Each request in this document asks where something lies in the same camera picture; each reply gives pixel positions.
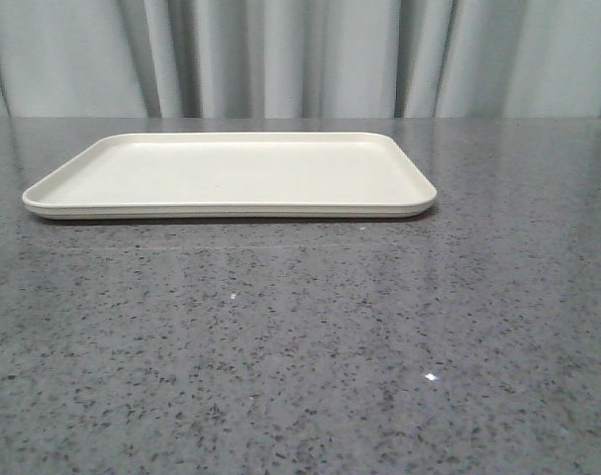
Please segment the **cream rectangular plastic tray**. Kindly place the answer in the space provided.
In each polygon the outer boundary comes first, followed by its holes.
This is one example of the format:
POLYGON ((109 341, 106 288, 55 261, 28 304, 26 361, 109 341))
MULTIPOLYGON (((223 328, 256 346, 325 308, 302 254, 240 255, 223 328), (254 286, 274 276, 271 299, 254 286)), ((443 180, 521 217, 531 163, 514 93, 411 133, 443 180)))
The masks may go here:
POLYGON ((436 188, 391 138, 362 132, 123 134, 28 188, 54 220, 404 218, 436 188))

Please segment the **pale green curtain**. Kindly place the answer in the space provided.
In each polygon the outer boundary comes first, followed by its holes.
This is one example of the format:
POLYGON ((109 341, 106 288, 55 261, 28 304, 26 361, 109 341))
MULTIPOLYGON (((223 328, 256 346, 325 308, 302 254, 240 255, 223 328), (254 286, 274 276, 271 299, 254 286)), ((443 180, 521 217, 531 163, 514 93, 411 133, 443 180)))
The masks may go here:
POLYGON ((600 118, 601 1, 0 1, 0 117, 600 118))

